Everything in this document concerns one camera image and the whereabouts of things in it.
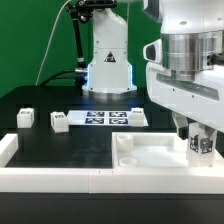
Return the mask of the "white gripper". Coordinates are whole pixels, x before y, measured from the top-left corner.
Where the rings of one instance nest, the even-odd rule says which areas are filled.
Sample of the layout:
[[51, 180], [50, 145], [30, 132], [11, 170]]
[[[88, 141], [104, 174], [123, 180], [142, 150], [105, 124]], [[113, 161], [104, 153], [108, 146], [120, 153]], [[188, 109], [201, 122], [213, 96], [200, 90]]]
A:
[[173, 79], [170, 71], [160, 64], [148, 62], [146, 80], [150, 99], [174, 111], [177, 135], [182, 140], [188, 138], [186, 117], [191, 118], [204, 124], [200, 149], [214, 150], [216, 130], [224, 133], [224, 66], [215, 65], [212, 70], [197, 72], [194, 82], [184, 82]]

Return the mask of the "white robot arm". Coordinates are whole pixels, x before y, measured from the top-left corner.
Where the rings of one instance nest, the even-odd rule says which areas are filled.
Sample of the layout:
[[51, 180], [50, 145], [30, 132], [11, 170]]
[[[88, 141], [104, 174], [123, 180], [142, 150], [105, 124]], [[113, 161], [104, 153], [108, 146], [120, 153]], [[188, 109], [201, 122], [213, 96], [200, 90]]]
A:
[[[94, 56], [83, 90], [102, 96], [135, 87], [127, 61], [127, 24], [108, 3], [89, 3]], [[224, 0], [143, 0], [144, 12], [161, 24], [160, 38], [143, 48], [150, 99], [197, 122], [189, 134], [224, 133]]]

